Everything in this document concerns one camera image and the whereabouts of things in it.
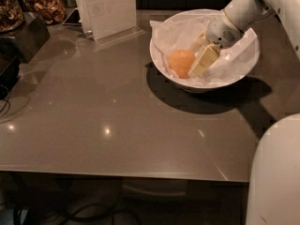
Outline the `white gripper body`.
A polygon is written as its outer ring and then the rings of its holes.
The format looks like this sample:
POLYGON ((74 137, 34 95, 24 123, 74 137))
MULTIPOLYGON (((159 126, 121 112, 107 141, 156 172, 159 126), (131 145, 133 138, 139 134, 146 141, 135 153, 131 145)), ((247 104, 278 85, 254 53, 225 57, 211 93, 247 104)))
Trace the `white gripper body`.
POLYGON ((244 35, 221 13, 215 16, 207 25, 205 36, 223 49, 230 48, 244 35))

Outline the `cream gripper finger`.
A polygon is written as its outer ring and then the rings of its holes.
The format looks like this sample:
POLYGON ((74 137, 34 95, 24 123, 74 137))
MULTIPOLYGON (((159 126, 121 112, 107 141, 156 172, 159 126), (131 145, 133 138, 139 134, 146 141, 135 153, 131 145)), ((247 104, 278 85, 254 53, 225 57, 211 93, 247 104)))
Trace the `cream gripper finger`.
POLYGON ((195 52, 204 48, 209 44, 209 40, 206 38, 206 32, 202 32, 193 43, 193 50, 195 52))
POLYGON ((207 45, 197 57, 188 73, 190 78, 201 77, 220 57, 220 48, 217 44, 207 45))

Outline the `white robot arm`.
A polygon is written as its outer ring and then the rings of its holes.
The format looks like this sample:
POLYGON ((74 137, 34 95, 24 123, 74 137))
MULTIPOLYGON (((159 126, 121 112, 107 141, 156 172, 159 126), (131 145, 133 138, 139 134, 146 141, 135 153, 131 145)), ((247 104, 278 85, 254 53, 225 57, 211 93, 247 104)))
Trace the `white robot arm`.
MULTIPOLYGON (((212 48, 230 48, 242 33, 266 14, 277 14, 290 52, 266 50, 286 71, 300 60, 300 0, 232 0, 205 30, 201 66, 217 59, 212 48)), ((262 135, 251 167, 246 225, 300 225, 300 112, 280 111, 262 135)))

